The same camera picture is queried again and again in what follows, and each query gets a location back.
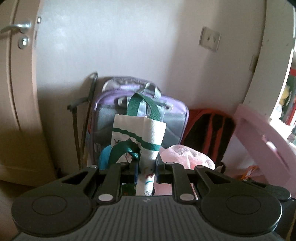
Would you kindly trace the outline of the white green tote bag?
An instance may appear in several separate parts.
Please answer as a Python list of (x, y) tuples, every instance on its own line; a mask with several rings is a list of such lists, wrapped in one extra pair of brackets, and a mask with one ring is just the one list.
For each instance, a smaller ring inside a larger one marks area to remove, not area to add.
[(138, 160), (138, 178), (135, 194), (151, 196), (154, 187), (155, 161), (161, 147), (166, 123), (155, 102), (148, 96), (135, 93), (126, 114), (116, 114), (113, 121), (109, 160), (117, 162)]

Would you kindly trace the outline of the teal plastic trash bin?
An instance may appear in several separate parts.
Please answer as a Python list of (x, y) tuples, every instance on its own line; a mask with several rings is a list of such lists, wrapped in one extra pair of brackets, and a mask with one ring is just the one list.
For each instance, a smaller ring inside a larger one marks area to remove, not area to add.
[(117, 160), (114, 157), (112, 157), (111, 160), (109, 160), (111, 151), (111, 145), (108, 145), (101, 151), (98, 159), (98, 166), (100, 170), (107, 170), (112, 164), (115, 164), (117, 162)]

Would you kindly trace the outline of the black orange backpack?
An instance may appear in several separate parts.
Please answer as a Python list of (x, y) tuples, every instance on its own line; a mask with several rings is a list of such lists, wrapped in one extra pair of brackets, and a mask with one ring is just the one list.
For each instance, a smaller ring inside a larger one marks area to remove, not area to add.
[(218, 167), (235, 127), (233, 117), (220, 110), (191, 109), (181, 144), (207, 155)]

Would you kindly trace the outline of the pink plastic bag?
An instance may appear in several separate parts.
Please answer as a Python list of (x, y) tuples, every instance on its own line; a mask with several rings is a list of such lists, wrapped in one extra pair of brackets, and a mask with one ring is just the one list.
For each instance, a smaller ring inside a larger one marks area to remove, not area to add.
[(164, 176), (165, 163), (178, 163), (185, 169), (194, 170), (196, 166), (205, 166), (215, 170), (214, 162), (205, 154), (184, 145), (173, 145), (167, 149), (161, 147), (160, 157), (156, 161), (156, 181), (154, 182), (154, 196), (171, 195), (171, 184), (160, 184), (158, 180)]

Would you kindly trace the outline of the wall power socket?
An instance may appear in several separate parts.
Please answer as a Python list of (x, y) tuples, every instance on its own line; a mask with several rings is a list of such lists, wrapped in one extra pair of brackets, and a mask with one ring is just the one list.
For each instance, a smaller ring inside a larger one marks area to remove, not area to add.
[(200, 35), (199, 45), (203, 48), (217, 52), (221, 34), (208, 27), (203, 27)]

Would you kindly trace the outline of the beige wooden door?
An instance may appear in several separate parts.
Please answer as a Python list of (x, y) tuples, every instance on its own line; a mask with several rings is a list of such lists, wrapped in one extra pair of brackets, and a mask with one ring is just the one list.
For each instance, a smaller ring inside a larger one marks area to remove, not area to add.
[(1, 29), (32, 23), (26, 34), (1, 34), (1, 180), (34, 187), (56, 178), (37, 96), (36, 43), (43, 3), (1, 3)]

